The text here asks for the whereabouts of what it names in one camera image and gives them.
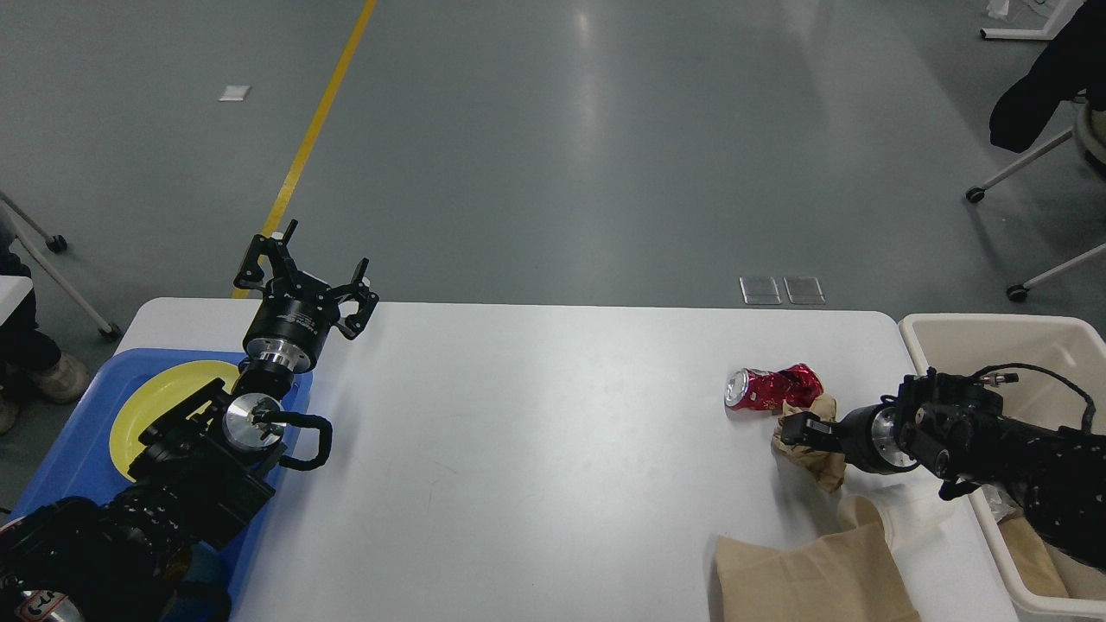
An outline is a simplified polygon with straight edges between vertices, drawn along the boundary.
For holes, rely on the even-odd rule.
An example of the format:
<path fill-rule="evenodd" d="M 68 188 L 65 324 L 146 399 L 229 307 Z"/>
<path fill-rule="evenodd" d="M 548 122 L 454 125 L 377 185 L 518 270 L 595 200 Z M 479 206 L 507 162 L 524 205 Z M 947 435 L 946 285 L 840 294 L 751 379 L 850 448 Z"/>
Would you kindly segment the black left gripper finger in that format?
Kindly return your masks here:
<path fill-rule="evenodd" d="M 302 299 L 302 277 L 288 248 L 298 225 L 293 218 L 280 235 L 253 236 L 233 278 L 234 296 L 255 291 L 264 300 Z"/>
<path fill-rule="evenodd" d="M 326 287 L 317 296 L 317 310 L 325 323 L 340 331 L 347 341 L 354 341 L 371 323 L 371 317 L 380 298 L 371 289 L 367 278 L 371 259 L 362 258 L 355 265 L 349 282 Z"/>

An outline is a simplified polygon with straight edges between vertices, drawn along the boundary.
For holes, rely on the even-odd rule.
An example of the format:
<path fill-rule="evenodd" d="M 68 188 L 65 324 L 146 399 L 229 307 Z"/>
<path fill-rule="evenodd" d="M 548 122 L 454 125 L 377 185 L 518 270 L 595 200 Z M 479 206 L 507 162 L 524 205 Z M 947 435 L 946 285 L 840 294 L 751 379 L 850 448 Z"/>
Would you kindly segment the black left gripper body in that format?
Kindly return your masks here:
<path fill-rule="evenodd" d="M 294 374 L 317 366 L 328 331 L 340 319 L 340 307 L 328 298 L 262 296 L 252 323 L 246 329 L 246 355 L 280 364 Z"/>

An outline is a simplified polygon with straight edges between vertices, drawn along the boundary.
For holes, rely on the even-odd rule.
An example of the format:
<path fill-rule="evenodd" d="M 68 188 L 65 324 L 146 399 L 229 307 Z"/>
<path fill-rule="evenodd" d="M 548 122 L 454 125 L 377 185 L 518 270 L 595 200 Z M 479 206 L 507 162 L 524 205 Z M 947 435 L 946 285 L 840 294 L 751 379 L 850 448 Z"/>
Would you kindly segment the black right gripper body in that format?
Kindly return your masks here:
<path fill-rule="evenodd" d="M 918 462 L 897 444 L 893 403 L 853 410 L 835 424 L 845 462 L 865 473 L 900 475 L 918 467 Z"/>

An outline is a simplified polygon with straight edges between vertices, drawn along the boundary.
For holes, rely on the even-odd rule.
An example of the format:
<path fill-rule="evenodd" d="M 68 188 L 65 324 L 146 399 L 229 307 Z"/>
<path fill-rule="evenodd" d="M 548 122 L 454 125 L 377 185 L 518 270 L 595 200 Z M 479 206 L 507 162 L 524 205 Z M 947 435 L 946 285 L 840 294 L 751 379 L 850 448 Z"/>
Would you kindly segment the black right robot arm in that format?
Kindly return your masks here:
<path fill-rule="evenodd" d="M 1093 432 L 1096 405 L 1089 393 L 1061 379 L 1084 401 L 1077 428 L 1041 428 L 1008 417 L 997 386 L 1016 382 L 1024 367 L 997 364 L 969 375 L 927 369 L 839 422 L 808 410 L 786 415 L 779 439 L 786 447 L 841 455 L 877 475 L 924 467 L 941 481 L 945 501 L 995 486 L 1043 543 L 1103 570 L 1105 440 Z"/>

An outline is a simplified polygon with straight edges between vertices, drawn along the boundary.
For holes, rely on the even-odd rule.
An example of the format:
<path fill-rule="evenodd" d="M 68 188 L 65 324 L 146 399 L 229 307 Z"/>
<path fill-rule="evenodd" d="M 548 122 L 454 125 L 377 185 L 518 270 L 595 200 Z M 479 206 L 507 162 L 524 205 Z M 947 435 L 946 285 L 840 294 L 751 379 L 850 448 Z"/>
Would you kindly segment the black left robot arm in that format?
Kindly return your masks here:
<path fill-rule="evenodd" d="M 282 401 L 328 332 L 356 339 L 379 303 L 367 258 L 341 286 L 299 269 L 296 228 L 246 248 L 234 287 L 262 298 L 233 385 L 210 379 L 147 425 L 133 483 L 109 501 L 70 496 L 6 523 L 4 621 L 166 621 L 181 600 L 208 603 L 210 621 L 232 616 L 226 587 L 188 579 L 194 547 L 232 543 L 273 499 L 269 471 L 327 464 L 331 422 Z"/>

